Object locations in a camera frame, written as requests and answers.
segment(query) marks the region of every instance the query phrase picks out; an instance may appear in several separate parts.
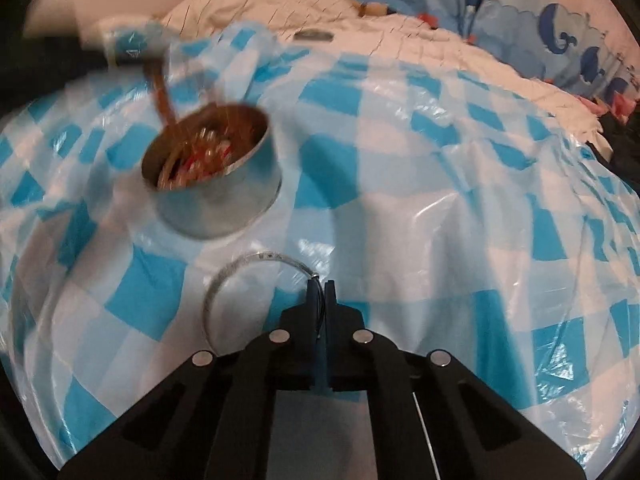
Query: metal can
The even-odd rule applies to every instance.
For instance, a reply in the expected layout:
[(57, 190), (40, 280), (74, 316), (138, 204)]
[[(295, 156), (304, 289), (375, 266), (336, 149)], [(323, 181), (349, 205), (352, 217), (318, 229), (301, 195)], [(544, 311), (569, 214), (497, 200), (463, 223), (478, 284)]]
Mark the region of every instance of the metal can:
[(179, 189), (158, 189), (158, 177), (173, 149), (174, 130), (163, 130), (142, 159), (142, 178), (159, 215), (177, 231), (193, 238), (229, 235), (255, 221), (276, 200), (282, 174), (267, 116), (258, 108), (209, 105), (180, 121), (181, 129), (217, 128), (229, 116), (249, 119), (256, 144), (245, 156), (202, 182)]

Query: metal screw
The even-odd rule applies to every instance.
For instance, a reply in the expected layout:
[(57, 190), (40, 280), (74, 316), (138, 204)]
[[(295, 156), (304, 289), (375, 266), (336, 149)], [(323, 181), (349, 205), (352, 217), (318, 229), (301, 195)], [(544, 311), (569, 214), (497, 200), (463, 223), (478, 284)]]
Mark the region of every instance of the metal screw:
[(436, 350), (431, 354), (431, 362), (436, 366), (447, 366), (451, 362), (451, 356), (444, 350)]
[(361, 343), (363, 345), (366, 345), (367, 343), (371, 343), (373, 341), (373, 334), (369, 330), (364, 330), (364, 329), (356, 330), (353, 333), (353, 340), (356, 343)]
[(289, 340), (289, 332), (278, 328), (269, 334), (269, 339), (272, 343), (282, 344), (286, 343)]
[(196, 366), (207, 366), (213, 361), (213, 354), (206, 350), (200, 350), (191, 358), (191, 362)]

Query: plastic sheet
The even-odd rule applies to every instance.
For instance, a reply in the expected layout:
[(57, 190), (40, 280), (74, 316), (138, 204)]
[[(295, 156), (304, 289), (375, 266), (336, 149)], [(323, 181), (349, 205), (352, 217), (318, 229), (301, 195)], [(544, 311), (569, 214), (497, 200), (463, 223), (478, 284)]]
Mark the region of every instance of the plastic sheet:
[[(173, 44), (178, 113), (203, 81), (268, 113), (283, 173), (274, 205), (228, 238), (156, 215), (139, 162), (161, 123), (139, 73), (43, 98), (0, 137), (3, 362), (57, 466), (206, 347), (212, 277), (271, 250), (334, 279), (400, 348), (455, 354), (589, 478), (602, 471), (638, 419), (640, 204), (622, 181), (468, 73), (284, 49), (240, 23)], [(304, 285), (278, 264), (233, 275), (209, 320), (216, 350), (273, 326)], [(335, 441), (318, 443), (319, 414)], [(360, 397), (279, 399), (270, 475), (300, 478), (310, 444), (318, 478), (369, 478), (366, 416)]]

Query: blue checkered plastic sheet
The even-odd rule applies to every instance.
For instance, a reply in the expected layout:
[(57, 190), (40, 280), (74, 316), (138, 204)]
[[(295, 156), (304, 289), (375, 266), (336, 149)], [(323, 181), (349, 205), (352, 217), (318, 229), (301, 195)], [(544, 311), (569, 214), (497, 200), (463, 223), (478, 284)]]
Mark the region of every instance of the blue checkered plastic sheet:
[[(0, 136), (2, 362), (57, 466), (206, 348), (212, 276), (273, 250), (336, 280), (402, 349), (455, 354), (589, 478), (602, 471), (639, 413), (640, 202), (587, 147), (469, 73), (282, 47), (251, 23), (174, 42), (169, 74), (180, 114), (207, 81), (270, 116), (281, 191), (224, 240), (156, 215), (140, 159), (161, 121), (142, 73), (71, 85)], [(277, 264), (239, 272), (212, 310), (216, 350), (273, 326), (304, 285)], [(366, 478), (363, 399), (291, 402), (339, 425), (326, 477)]]

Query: brown liquid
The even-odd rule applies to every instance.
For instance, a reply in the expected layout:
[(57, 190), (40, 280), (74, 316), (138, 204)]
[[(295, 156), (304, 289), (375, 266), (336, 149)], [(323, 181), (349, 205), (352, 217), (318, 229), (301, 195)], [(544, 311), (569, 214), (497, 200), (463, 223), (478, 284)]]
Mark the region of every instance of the brown liquid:
[(177, 121), (162, 66), (148, 65), (145, 73), (153, 87), (158, 114), (175, 142), (158, 177), (158, 189), (179, 189), (207, 180), (254, 148), (256, 142), (252, 122), (237, 109), (235, 114), (227, 112), (222, 122), (217, 121), (205, 128), (194, 128), (194, 124), (202, 123), (198, 119), (210, 114), (211, 107), (216, 105), (201, 108), (189, 116), (188, 120)]

